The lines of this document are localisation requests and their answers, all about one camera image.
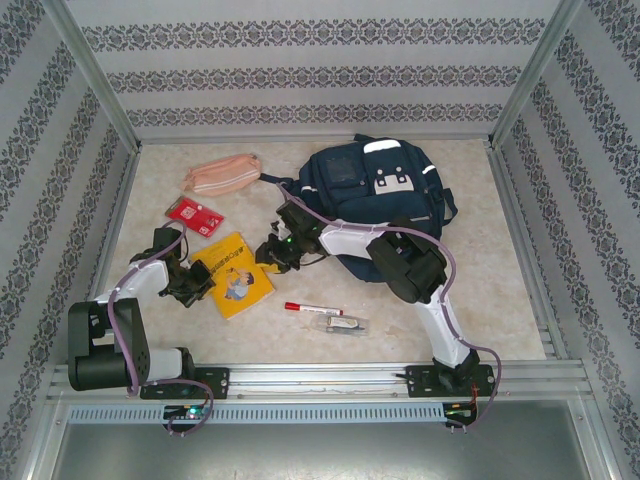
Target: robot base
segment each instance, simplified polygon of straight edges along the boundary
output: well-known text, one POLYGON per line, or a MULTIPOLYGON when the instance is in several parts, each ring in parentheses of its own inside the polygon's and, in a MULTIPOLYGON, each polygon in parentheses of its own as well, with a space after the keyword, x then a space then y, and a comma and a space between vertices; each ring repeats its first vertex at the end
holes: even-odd
MULTIPOLYGON (((193 367, 193 370, 188 374, 183 372, 181 378, 209 385, 213 391, 214 400, 226 400, 227 398, 229 391, 228 368, 193 367)), ((204 400, 205 391, 191 385, 148 385, 140 389, 140 398, 143 400, 204 400)))
POLYGON ((475 350, 455 369, 434 359, 434 365, 410 365, 402 376, 407 380, 410 398, 468 397, 472 387, 477 395, 488 397, 495 388, 495 377, 490 365, 479 365, 475 350))

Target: reflective strip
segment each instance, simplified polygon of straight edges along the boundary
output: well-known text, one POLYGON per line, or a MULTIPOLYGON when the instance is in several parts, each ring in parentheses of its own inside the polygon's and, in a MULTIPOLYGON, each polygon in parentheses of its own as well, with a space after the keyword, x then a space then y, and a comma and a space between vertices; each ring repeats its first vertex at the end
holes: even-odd
POLYGON ((397 140, 380 140, 379 142, 367 143, 364 146, 364 153, 375 152, 376 150, 387 150, 388 148, 399 147, 397 140))

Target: red marker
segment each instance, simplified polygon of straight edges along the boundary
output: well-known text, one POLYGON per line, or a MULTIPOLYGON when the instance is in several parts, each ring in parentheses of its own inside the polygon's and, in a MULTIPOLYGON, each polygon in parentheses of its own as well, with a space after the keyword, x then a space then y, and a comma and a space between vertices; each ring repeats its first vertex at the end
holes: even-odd
POLYGON ((300 305, 299 303, 286 302, 284 308, 287 310, 298 310, 300 312, 317 312, 326 315, 342 315, 343 311, 339 308, 314 307, 313 305, 300 305))

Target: backpack strap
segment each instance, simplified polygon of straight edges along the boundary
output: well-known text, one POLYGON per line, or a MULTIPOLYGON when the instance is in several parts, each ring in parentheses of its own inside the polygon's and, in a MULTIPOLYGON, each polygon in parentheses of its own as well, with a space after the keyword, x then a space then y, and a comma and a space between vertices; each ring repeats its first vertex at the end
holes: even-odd
POLYGON ((361 133, 356 133, 353 136, 353 140, 356 142, 370 142, 371 140, 375 140, 375 138, 370 137, 369 135, 363 135, 361 133))
POLYGON ((278 183, 284 183, 284 188, 290 190, 293 186, 294 180, 291 177, 276 177, 275 175, 269 175, 268 173, 261 173, 258 180, 263 182, 272 183, 274 185, 278 183))
POLYGON ((444 222, 442 222, 442 225, 444 226, 449 225, 451 223, 451 220, 453 220, 454 217, 458 214, 458 207, 456 207, 456 204, 453 201, 453 193, 451 192, 450 188, 445 188, 442 190, 442 198, 447 203, 449 210, 451 210, 451 217, 446 218, 444 222))

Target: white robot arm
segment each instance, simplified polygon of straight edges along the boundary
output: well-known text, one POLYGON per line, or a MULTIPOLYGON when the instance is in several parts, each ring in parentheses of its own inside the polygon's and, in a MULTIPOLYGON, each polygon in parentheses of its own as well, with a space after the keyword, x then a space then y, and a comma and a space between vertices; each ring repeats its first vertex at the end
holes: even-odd
POLYGON ((93 301, 76 303, 69 309, 69 382, 75 390, 132 384, 121 342, 114 338, 109 319, 108 302, 114 290, 113 313, 139 384, 194 377, 188 349, 149 348, 141 315, 144 305, 156 301, 158 295, 171 295, 189 308, 214 285, 202 262, 196 261, 190 268, 180 265, 180 238, 176 229, 157 228, 153 247, 131 259, 129 273, 135 270, 135 274, 128 274, 116 288, 93 301))
MULTIPOLYGON (((371 259, 389 288, 415 305, 431 341, 440 383, 449 391, 468 383, 479 358, 474 349, 460 341, 464 336, 451 302, 448 295, 442 297, 447 262, 434 243, 417 235, 380 228, 388 224, 358 225, 335 220, 328 225, 291 200, 277 213, 281 219, 272 224, 274 233, 256 251, 259 264, 285 273, 300 268, 300 258, 306 253, 371 259)), ((415 230, 409 219, 398 219, 393 226, 415 230)))
MULTIPOLYGON (((329 225, 322 230, 318 240, 324 251, 329 255, 351 255, 370 260, 371 255, 367 247, 384 233, 375 231, 375 227, 386 225, 386 223, 363 225, 371 229, 369 231, 349 230, 329 225)), ((414 305, 431 341, 434 358, 447 367, 456 368, 469 356, 470 350, 453 336, 447 326, 442 310, 442 301, 440 300, 442 289, 443 286, 439 286, 431 295, 431 300, 428 303, 418 302, 414 305)), ((451 307, 448 294, 445 295, 444 302, 454 329, 457 332, 461 332, 462 330, 451 307)))

